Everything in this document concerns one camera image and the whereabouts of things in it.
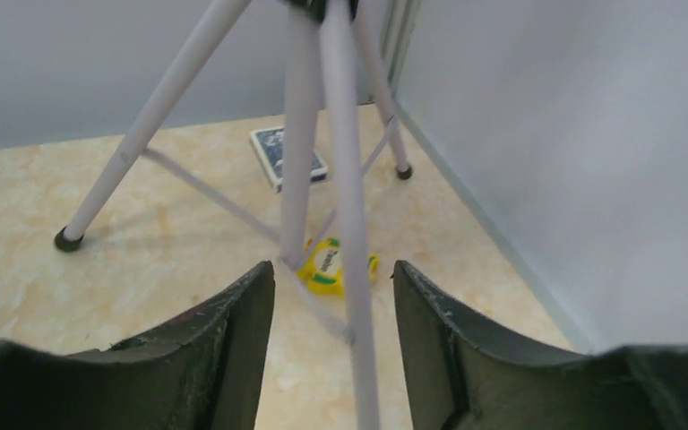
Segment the tripod leg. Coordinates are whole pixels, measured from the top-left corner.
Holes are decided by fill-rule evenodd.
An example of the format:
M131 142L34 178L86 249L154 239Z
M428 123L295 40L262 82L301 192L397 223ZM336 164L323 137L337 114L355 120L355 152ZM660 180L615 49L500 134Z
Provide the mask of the tripod leg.
M347 317L354 334L352 372L360 430L380 428L370 281L367 275L365 193L360 166L355 44L348 0L329 0L322 23L325 102L336 163L341 262Z
M290 267L296 267L305 253L310 170L323 82L319 26L302 8L289 9L280 255Z
M370 30L365 7L360 7L357 11L357 17L355 19L355 37L357 39L360 55L365 62L365 68L370 78L371 87L373 88L375 105L378 108L378 113L381 115L383 124L387 125L389 121L397 115L397 109L394 107L394 99L389 89L386 69L383 67L383 61L379 55L378 46L376 46L375 39ZM394 133L391 134L389 144L391 146L391 152L394 154L394 159L397 161L397 177L402 180L409 179L412 176L413 168L408 163L405 143L402 141L402 135L400 134L399 128L394 130Z
M212 1L120 142L96 184L86 195L81 207L75 212L67 227L62 228L56 235L54 243L58 249L72 252L80 248L85 230L146 149L151 137L159 130L178 99L207 63L212 52L228 34L249 2L250 0Z

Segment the yellow toy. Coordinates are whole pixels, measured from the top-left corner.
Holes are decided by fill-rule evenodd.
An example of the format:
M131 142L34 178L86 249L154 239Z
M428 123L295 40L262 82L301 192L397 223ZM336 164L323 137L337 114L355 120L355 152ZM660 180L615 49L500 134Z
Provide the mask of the yellow toy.
M378 256L368 255L368 278L375 280L378 268ZM329 237L315 247L310 259L298 273L299 278L307 281L307 288L318 295L336 294L344 297L344 284L341 274L341 258L339 254L339 239Z

